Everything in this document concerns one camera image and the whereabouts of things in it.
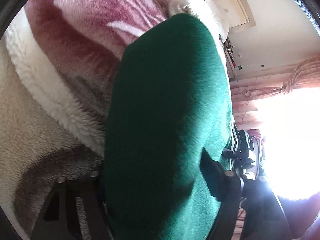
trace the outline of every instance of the pink floral curtain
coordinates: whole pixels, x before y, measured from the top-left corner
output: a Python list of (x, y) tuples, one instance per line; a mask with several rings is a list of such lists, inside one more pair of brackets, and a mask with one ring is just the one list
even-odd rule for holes
[(276, 111), (282, 96), (295, 89), (320, 87), (320, 54), (300, 64), (293, 73), (230, 82), (233, 115), (239, 130), (261, 129)]

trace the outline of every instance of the green cushion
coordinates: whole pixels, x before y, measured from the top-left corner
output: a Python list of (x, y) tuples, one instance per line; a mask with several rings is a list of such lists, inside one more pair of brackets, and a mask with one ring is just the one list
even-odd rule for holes
[(199, 20), (176, 15), (127, 47), (105, 146), (117, 240), (206, 238), (220, 203), (199, 169), (201, 152), (221, 160), (231, 114), (225, 68)]

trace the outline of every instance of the beige fleece blanket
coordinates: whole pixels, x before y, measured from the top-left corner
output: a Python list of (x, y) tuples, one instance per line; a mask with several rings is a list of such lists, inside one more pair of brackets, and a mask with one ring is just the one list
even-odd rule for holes
[(101, 162), (48, 116), (21, 84), (0, 40), (0, 205), (23, 240), (56, 178), (96, 170)]

